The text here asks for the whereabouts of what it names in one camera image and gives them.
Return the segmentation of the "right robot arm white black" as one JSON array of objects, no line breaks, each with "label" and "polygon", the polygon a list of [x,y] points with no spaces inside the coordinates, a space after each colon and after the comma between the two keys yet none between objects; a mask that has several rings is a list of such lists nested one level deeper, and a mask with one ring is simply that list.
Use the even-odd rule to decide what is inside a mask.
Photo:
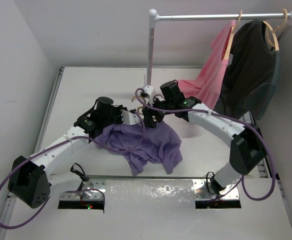
[{"label": "right robot arm white black", "polygon": [[200,126],[222,140],[229,148],[229,160],[213,174],[207,190],[218,195],[236,179],[248,175],[265,157],[260,129],[254,124],[231,120],[211,110],[194,96],[185,97],[177,81],[169,81],[160,87],[163,100],[156,98],[155,90],[147,85],[140,95],[147,100],[143,107],[145,125],[155,127],[165,115],[174,114],[193,125]]}]

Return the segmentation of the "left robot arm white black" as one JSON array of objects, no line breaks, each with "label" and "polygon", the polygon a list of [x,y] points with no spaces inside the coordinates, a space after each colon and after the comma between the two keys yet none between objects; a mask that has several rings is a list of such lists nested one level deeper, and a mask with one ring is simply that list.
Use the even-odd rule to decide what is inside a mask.
[{"label": "left robot arm white black", "polygon": [[18,157],[12,166],[8,190],[32,209],[41,206],[51,195],[80,190],[89,177],[78,170],[54,174],[77,150],[103,133],[104,128],[123,123],[123,105],[99,97],[94,106],[80,115],[73,126],[58,140],[29,158]]}]

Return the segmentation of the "purple t shirt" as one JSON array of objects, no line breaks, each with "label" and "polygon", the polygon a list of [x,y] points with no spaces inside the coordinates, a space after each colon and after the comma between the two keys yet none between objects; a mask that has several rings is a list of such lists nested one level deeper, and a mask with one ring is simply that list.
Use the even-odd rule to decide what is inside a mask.
[{"label": "purple t shirt", "polygon": [[113,124],[95,140],[112,152],[124,151],[122,156],[133,176],[142,173],[147,163],[162,164],[166,173],[171,174],[183,160],[180,151],[182,140],[165,122],[158,123],[156,128],[143,130],[139,124]]}]

